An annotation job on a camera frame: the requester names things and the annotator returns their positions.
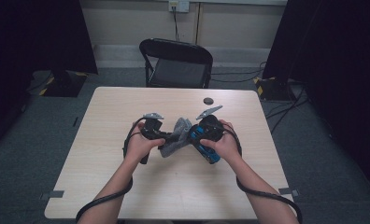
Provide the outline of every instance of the person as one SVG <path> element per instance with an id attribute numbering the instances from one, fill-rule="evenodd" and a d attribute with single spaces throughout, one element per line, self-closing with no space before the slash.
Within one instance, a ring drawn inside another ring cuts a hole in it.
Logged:
<path id="1" fill-rule="evenodd" d="M 228 126 L 232 130 L 234 129 L 230 122 L 223 119 L 221 119 L 220 122 L 224 126 Z M 125 189 L 141 159 L 146 156 L 152 148 L 164 144 L 164 139 L 149 140 L 142 136 L 142 134 L 137 134 L 140 133 L 143 126 L 143 122 L 138 122 L 135 126 L 126 157 L 114 175 L 96 195 L 95 199 Z M 242 159 L 237 150 L 236 141 L 230 134 L 224 133 L 223 137 L 218 142 L 202 139 L 200 143 L 206 147 L 215 149 L 216 152 L 229 163 L 240 183 L 246 188 L 278 194 L 275 189 L 259 177 Z M 246 193 L 246 195 L 261 223 L 298 223 L 294 212 L 287 204 L 248 193 Z M 118 214 L 121 210 L 123 197 L 124 195 L 90 208 L 81 216 L 78 223 L 116 223 Z"/>

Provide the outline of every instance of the gray carpet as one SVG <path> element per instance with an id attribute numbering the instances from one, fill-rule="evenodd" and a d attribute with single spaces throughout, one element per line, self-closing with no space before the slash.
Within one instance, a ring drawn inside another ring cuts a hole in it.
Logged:
<path id="1" fill-rule="evenodd" d="M 258 68 L 214 68 L 213 73 L 250 72 Z M 26 111 L 0 141 L 0 223 L 74 223 L 44 217 L 53 190 L 79 124 L 99 86 L 142 87 L 143 68 L 101 68 L 86 80 L 78 98 L 40 97 L 31 91 Z M 35 73 L 32 87 L 49 72 Z M 255 90 L 257 74 L 214 75 L 211 89 Z M 299 94 L 302 85 L 292 85 Z M 307 99 L 303 92 L 299 102 Z M 262 102 L 265 114 L 288 108 L 282 102 Z M 268 120 L 272 129 L 280 115 Z M 358 166 L 334 142 L 329 126 L 310 103 L 291 110 L 273 132 L 278 155 L 302 209 L 304 223 L 370 223 L 370 184 Z"/>

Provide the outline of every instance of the black chair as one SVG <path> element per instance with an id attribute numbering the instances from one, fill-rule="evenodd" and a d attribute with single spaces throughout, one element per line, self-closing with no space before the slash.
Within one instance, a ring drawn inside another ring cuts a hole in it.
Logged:
<path id="1" fill-rule="evenodd" d="M 213 59 L 206 49 L 158 38 L 142 41 L 139 49 L 145 59 L 147 87 L 208 88 Z M 154 67 L 149 57 L 158 59 Z"/>

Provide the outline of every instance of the gray cloth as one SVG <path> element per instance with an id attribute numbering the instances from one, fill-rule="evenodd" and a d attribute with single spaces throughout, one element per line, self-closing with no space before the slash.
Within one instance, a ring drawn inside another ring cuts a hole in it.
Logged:
<path id="1" fill-rule="evenodd" d="M 163 158 L 169 157 L 175 151 L 182 147 L 187 146 L 190 142 L 188 141 L 188 132 L 192 127 L 191 122 L 188 119 L 180 118 L 178 119 L 176 125 L 174 126 L 174 131 L 172 135 L 179 135 L 179 139 L 174 142 L 166 142 L 160 147 L 160 151 Z"/>

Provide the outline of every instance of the table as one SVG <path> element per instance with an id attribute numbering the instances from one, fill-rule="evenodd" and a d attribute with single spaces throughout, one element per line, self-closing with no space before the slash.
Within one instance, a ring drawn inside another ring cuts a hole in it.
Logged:
<path id="1" fill-rule="evenodd" d="M 210 97 L 213 105 L 205 105 Z M 161 131 L 172 132 L 178 118 L 192 124 L 205 109 L 223 105 L 214 115 L 231 121 L 244 160 L 275 189 L 288 183 L 272 136 L 254 91 L 100 87 L 95 90 L 69 151 L 47 218 L 75 218 L 111 178 L 122 162 L 124 139 L 143 114 L 164 116 Z M 226 161 L 209 164 L 193 146 L 168 158 L 154 148 L 147 165 L 139 164 L 134 185 L 123 200 L 119 218 L 137 219 L 255 219 L 235 174 Z M 292 199 L 291 194 L 284 195 Z"/>

